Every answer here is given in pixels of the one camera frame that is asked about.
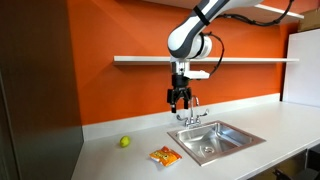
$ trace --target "chip bag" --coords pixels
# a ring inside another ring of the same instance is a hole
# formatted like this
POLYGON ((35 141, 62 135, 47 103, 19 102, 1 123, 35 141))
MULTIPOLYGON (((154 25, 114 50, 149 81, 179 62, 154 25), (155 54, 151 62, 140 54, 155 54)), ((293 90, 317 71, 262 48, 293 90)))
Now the chip bag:
POLYGON ((182 157, 174 150, 169 149, 167 146, 163 146, 162 149, 156 150, 149 155, 153 160, 159 162, 164 166, 169 166, 182 157))

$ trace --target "white robotic arm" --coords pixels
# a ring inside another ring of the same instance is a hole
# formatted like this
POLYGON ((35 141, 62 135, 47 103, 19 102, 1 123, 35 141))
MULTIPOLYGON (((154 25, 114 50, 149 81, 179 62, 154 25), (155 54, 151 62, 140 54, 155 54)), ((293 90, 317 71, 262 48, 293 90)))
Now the white robotic arm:
POLYGON ((184 108, 188 109, 191 89, 190 79, 207 79, 209 73, 190 71, 190 59, 205 58, 209 55, 212 42, 201 31, 221 12, 236 7, 254 6, 263 0, 202 0, 189 17, 175 28, 168 38, 168 49, 171 54, 172 86, 168 90, 167 102, 171 111, 176 112, 176 103, 184 99, 184 108))

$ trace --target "sink basin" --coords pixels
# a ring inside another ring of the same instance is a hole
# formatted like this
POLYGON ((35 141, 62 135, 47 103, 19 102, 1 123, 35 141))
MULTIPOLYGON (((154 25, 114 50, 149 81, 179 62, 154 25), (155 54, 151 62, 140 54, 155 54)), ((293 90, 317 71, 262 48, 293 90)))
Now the sink basin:
POLYGON ((202 124, 192 129, 171 131, 168 134, 200 166, 265 141, 221 121, 202 124))

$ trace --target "gray cabinet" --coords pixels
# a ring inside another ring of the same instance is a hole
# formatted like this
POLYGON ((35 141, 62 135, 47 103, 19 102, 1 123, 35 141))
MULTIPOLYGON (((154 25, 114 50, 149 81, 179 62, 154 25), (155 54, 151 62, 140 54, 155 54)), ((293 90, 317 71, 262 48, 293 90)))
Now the gray cabinet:
POLYGON ((65 0, 0 3, 0 179, 71 179, 82 143, 65 0))

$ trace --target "wall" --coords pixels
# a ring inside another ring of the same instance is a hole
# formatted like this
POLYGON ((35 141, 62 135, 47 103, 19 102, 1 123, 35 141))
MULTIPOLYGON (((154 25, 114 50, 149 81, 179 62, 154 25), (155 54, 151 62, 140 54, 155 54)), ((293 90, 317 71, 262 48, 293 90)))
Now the wall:
MULTIPOLYGON (((285 7, 288 1, 265 0, 285 7)), ((296 0, 295 12, 317 7, 318 2, 296 0)), ((167 38, 190 10, 139 0, 68 0, 70 28, 82 123, 169 111, 167 66, 114 66, 115 55, 169 56, 167 38)), ((255 27, 218 19, 207 27, 220 36, 226 57, 285 57, 288 33, 296 24, 255 27)), ((214 41, 210 56, 220 55, 214 41)), ((192 66, 210 71, 212 66, 192 66)), ((202 105, 278 93, 283 64, 222 65, 209 80, 190 83, 202 105)))

